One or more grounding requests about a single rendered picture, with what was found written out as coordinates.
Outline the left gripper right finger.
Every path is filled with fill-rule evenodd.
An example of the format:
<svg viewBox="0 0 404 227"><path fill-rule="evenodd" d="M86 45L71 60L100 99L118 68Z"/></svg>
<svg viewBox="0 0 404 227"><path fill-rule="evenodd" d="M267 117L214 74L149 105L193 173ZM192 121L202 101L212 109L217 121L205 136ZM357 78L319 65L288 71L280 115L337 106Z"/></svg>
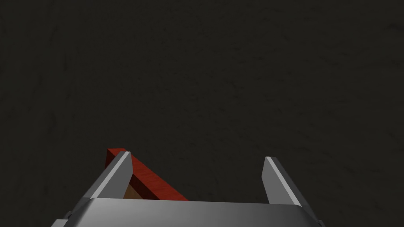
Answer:
<svg viewBox="0 0 404 227"><path fill-rule="evenodd" d="M265 157L262 181L270 204L309 207L302 193L275 157Z"/></svg>

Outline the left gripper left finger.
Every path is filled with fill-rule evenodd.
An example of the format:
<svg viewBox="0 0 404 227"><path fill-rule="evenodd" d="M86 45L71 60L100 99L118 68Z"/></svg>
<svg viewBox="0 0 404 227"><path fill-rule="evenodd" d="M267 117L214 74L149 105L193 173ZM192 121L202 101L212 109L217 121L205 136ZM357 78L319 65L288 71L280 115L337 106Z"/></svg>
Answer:
<svg viewBox="0 0 404 227"><path fill-rule="evenodd" d="M122 199L133 173L131 153L121 151L84 194L84 198Z"/></svg>

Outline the red wooden furniture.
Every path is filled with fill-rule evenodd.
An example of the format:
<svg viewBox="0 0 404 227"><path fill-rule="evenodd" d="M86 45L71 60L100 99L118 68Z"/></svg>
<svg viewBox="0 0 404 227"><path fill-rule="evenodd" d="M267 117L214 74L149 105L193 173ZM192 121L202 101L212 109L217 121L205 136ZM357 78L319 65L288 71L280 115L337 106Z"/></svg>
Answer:
<svg viewBox="0 0 404 227"><path fill-rule="evenodd" d="M105 168L121 151L125 149L108 149ZM187 199L171 187L166 181L149 169L140 160L131 155L133 173L123 199L148 199L186 201Z"/></svg>

